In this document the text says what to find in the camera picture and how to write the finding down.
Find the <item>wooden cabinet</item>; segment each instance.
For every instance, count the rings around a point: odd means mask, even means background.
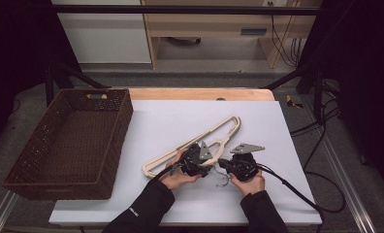
[[[245,6],[262,7],[266,0],[142,0],[143,5]],[[288,0],[286,7],[317,7],[321,0]],[[274,16],[274,29],[282,41],[307,38],[315,17]],[[161,37],[256,37],[269,66],[279,58],[272,42],[272,16],[237,15],[144,15],[153,67],[156,66]]]
[[[52,0],[52,3],[140,5],[138,0]],[[80,64],[150,63],[141,14],[58,15]]]

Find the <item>wooden clothes hanger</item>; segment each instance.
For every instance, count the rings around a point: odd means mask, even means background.
[[[161,165],[162,163],[168,161],[172,157],[174,157],[178,150],[187,149],[192,144],[195,144],[201,140],[203,140],[206,136],[213,133],[216,129],[220,128],[222,125],[226,124],[229,121],[233,121],[235,123],[234,127],[230,130],[228,136],[225,139],[218,139],[212,144],[208,145],[208,148],[218,145],[218,150],[216,151],[216,154],[213,156],[213,158],[208,159],[206,162],[201,164],[201,166],[211,166],[215,164],[220,158],[220,156],[223,153],[223,150],[225,149],[225,145],[237,134],[237,132],[240,130],[240,118],[238,116],[232,115],[228,116],[216,125],[212,126],[209,130],[203,132],[202,134],[199,134],[198,136],[192,138],[191,140],[187,141],[186,143],[180,145],[179,147],[176,147],[175,149],[161,155],[158,157],[155,157],[146,163],[144,163],[142,170],[144,174],[149,178],[154,178],[156,176],[155,173],[151,172],[152,169],[156,168],[157,166]]]

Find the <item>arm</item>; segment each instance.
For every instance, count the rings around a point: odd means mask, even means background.
[[[183,152],[184,150],[180,150],[175,158],[167,163],[167,167],[178,161]],[[135,202],[105,227],[103,233],[154,232],[164,214],[175,202],[171,190],[185,183],[193,183],[198,178],[200,176],[185,176],[178,169],[171,176],[165,174],[160,181],[149,183]]]
[[[153,232],[174,202],[174,195],[164,184],[153,183],[130,208],[110,222],[103,233]]]
[[[244,196],[240,202],[249,222],[248,232],[284,233],[289,232],[273,202],[265,191],[265,178],[262,172],[248,182],[240,182],[234,174],[230,174],[232,183]]]

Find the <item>gray floor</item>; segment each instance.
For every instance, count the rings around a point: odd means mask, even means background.
[[[164,40],[161,46],[158,67],[154,71],[144,66],[110,66],[108,69],[86,66],[86,74],[97,81],[115,86],[258,87],[292,70],[283,62],[279,63],[279,67],[275,70],[268,69],[265,57],[260,52],[254,52],[260,51],[256,40],[204,38],[200,45]],[[74,82],[76,85],[82,85],[78,81]],[[281,103],[289,130],[311,123],[305,108],[289,107],[286,104],[287,94],[291,94],[296,103],[302,101],[294,91],[294,85],[296,80],[274,92],[275,99]],[[306,95],[304,98],[310,99],[311,95]],[[6,193],[1,186],[2,181],[46,109],[45,90],[42,85],[21,92],[16,99],[20,103],[19,108],[10,116],[0,137],[0,201]],[[335,107],[335,104],[328,106],[329,109]],[[384,232],[384,183],[378,172],[374,167],[361,164],[359,152],[340,118],[334,117],[328,122],[327,136],[346,168],[377,232]],[[293,138],[302,163],[305,162],[317,139],[315,131]],[[310,161],[308,170],[335,180],[326,155],[320,147]],[[330,184],[315,177],[307,177],[320,205],[335,209],[340,204],[339,195]],[[8,218],[6,231],[9,232],[11,226],[56,229],[57,226],[48,224],[53,205],[51,201],[28,201],[20,197]],[[325,214],[325,217],[324,232],[360,232],[348,208],[339,214]],[[293,227],[291,232],[313,232],[313,229]]]

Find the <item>white cabinet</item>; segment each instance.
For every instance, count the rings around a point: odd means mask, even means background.
[[[65,5],[141,5],[137,0],[52,0]],[[79,63],[150,63],[144,17],[58,14]]]

